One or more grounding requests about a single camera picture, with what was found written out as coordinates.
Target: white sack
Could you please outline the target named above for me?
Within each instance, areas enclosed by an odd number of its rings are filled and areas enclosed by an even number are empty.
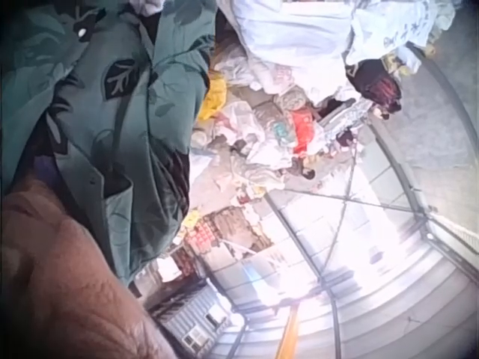
[[[353,6],[342,2],[233,0],[240,39],[264,61],[309,67],[347,47]]]
[[[408,41],[425,47],[436,14],[434,0],[375,2],[365,9],[356,9],[353,44],[346,63],[353,65],[368,58],[381,58]]]
[[[293,77],[295,84],[303,89],[314,105],[319,105],[325,98],[349,84],[341,56],[318,57],[306,67],[294,67]]]

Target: plastic sheet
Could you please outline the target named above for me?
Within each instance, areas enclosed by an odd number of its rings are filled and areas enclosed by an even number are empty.
[[[189,151],[189,185],[192,185],[206,170],[214,157],[215,154],[210,151],[191,148]]]

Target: corrugated metal sheet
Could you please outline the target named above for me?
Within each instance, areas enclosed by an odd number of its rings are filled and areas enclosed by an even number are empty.
[[[153,313],[153,317],[159,320],[162,325],[183,343],[183,338],[195,327],[198,326],[207,336],[208,343],[196,355],[202,358],[213,347],[219,336],[230,325],[229,313],[227,319],[219,328],[214,328],[206,319],[206,315],[216,304],[221,306],[218,296],[210,285],[205,285],[200,289],[182,294],[171,300],[173,305],[165,304],[168,308],[159,308]]]

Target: skin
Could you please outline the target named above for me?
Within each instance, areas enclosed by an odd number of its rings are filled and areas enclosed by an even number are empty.
[[[31,347],[47,358],[176,358],[46,185],[27,176],[2,202],[2,300]]]

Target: yellow plastic bag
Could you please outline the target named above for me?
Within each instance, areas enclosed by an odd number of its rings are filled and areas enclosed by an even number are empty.
[[[209,120],[226,103],[226,81],[221,73],[210,71],[208,77],[210,78],[210,90],[204,98],[198,114],[198,121]]]

